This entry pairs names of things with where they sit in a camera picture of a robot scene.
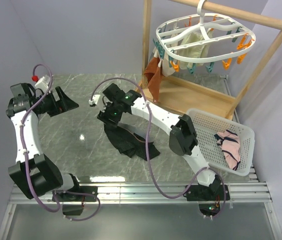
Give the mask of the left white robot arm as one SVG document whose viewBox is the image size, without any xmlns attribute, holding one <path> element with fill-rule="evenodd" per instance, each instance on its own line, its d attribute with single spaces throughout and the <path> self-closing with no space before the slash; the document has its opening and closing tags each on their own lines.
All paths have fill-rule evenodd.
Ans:
<svg viewBox="0 0 282 240">
<path fill-rule="evenodd" d="M 62 207 L 64 202 L 99 203 L 96 186 L 81 186 L 76 176 L 62 174 L 59 168 L 43 153 L 38 125 L 39 117 L 50 117 L 74 110 L 79 105 L 71 100 L 64 91 L 55 88 L 59 97 L 55 99 L 51 90 L 41 91 L 29 83 L 11 86 L 13 97 L 9 100 L 6 115 L 15 129 L 17 155 L 15 165 L 8 168 L 8 174 L 28 199 L 34 199 L 47 211 L 55 213 L 62 210 L 65 218 L 72 220 L 83 210 Z"/>
</svg>

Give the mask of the white clip hanger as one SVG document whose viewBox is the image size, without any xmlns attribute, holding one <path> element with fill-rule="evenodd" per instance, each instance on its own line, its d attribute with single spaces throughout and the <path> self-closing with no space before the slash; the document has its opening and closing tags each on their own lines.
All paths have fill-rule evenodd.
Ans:
<svg viewBox="0 0 282 240">
<path fill-rule="evenodd" d="M 214 12 L 203 12 L 205 1 L 200 0 L 197 13 L 175 18 L 162 23 L 155 31 L 156 40 L 164 48 L 165 52 L 175 61 L 205 64 L 221 61 L 226 66 L 233 58 L 241 62 L 256 42 L 256 35 L 237 20 L 228 15 Z M 201 33 L 204 40 L 181 44 L 182 40 L 191 33 Z M 220 45 L 226 41 L 239 39 L 236 49 L 232 52 L 210 56 L 205 58 L 190 58 L 180 56 L 177 50 L 186 49 L 198 45 Z"/>
</svg>

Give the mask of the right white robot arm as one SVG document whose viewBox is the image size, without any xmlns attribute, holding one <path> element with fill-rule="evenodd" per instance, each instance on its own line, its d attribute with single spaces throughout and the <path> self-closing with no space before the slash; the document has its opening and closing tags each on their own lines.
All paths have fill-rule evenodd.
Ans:
<svg viewBox="0 0 282 240">
<path fill-rule="evenodd" d="M 210 168 L 198 143 L 197 133 L 189 115 L 171 113 L 151 102 L 143 90 L 124 92 L 116 84 L 109 85 L 102 94 L 93 93 L 90 106 L 97 106 L 97 118 L 105 126 L 117 128 L 122 114 L 129 113 L 148 121 L 148 127 L 155 125 L 169 136 L 169 148 L 181 156 L 194 172 L 196 187 L 201 187 L 201 194 L 207 200 L 220 197 L 227 200 L 227 188 L 222 177 Z"/>
</svg>

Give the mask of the orange clothes peg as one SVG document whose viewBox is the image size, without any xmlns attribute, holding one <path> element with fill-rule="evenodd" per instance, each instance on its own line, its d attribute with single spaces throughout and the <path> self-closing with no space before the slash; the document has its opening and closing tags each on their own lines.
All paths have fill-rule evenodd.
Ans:
<svg viewBox="0 0 282 240">
<path fill-rule="evenodd" d="M 174 62 L 173 60 L 171 60 L 169 62 L 169 64 L 171 65 L 171 67 L 174 69 L 175 72 L 179 72 L 180 71 L 180 63 L 179 61 L 177 60 L 176 62 Z"/>
</svg>

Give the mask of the black striped underwear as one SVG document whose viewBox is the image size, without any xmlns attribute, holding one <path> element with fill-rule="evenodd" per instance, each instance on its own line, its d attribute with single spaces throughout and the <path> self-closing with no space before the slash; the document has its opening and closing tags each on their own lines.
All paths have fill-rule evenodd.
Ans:
<svg viewBox="0 0 282 240">
<path fill-rule="evenodd" d="M 146 133 L 129 124 L 119 122 L 116 127 L 104 124 L 104 132 L 120 154 L 132 158 L 138 156 L 147 161 Z"/>
</svg>

